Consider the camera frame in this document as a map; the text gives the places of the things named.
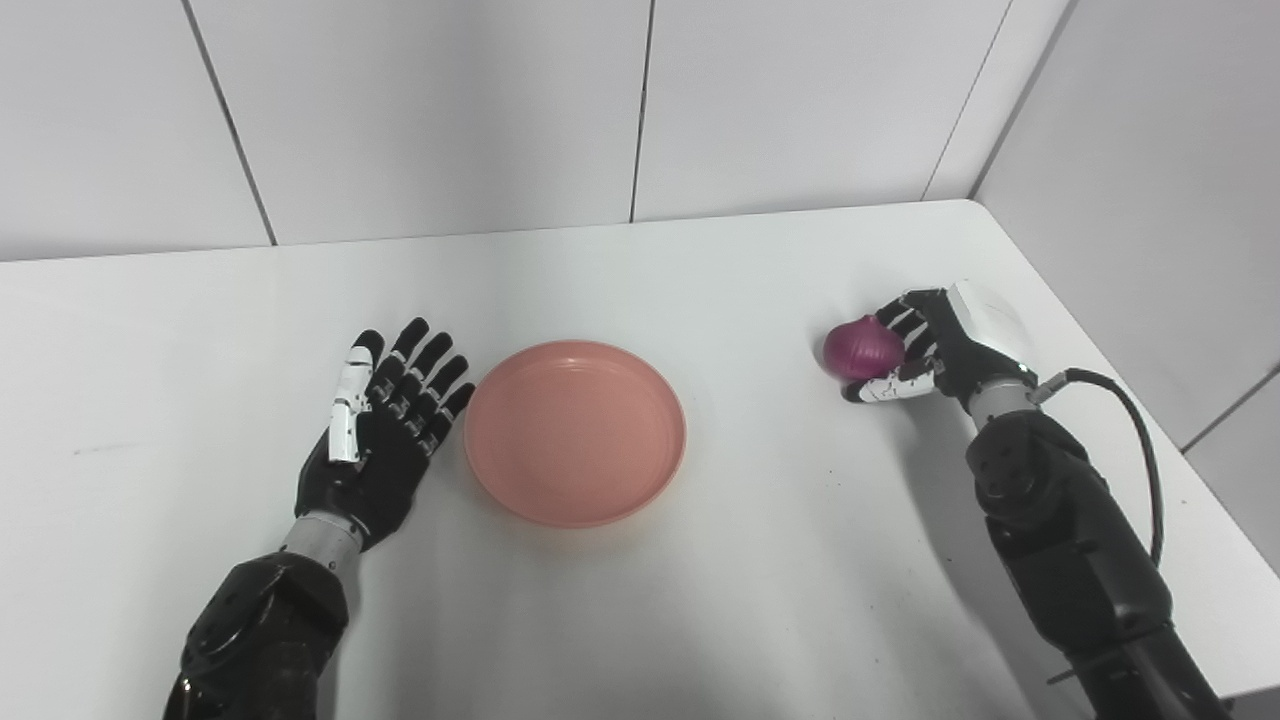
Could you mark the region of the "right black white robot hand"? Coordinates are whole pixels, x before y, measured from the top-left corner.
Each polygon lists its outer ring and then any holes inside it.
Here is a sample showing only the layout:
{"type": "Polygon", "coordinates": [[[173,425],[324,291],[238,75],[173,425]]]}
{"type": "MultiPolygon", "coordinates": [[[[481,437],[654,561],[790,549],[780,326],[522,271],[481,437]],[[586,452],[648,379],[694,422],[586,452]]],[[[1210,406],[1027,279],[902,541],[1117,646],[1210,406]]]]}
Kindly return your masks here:
{"type": "Polygon", "coordinates": [[[883,377],[850,380],[851,404],[883,404],[942,395],[964,410],[995,387],[1011,386],[1014,406],[1030,404],[1039,378],[1030,368],[1029,331],[1000,293],[973,281],[910,290],[872,313],[874,323],[902,342],[902,360],[883,377]]]}

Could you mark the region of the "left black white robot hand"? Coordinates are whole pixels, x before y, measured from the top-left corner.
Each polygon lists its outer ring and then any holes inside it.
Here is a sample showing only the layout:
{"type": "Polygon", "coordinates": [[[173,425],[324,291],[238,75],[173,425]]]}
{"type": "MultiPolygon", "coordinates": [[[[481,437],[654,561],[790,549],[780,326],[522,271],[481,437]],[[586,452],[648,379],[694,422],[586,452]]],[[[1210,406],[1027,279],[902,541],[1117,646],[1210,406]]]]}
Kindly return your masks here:
{"type": "Polygon", "coordinates": [[[303,461],[294,515],[352,525],[366,550],[397,532],[436,451],[468,406],[468,360],[447,332],[413,318],[387,345],[364,331],[349,347],[326,428],[303,461]]]}

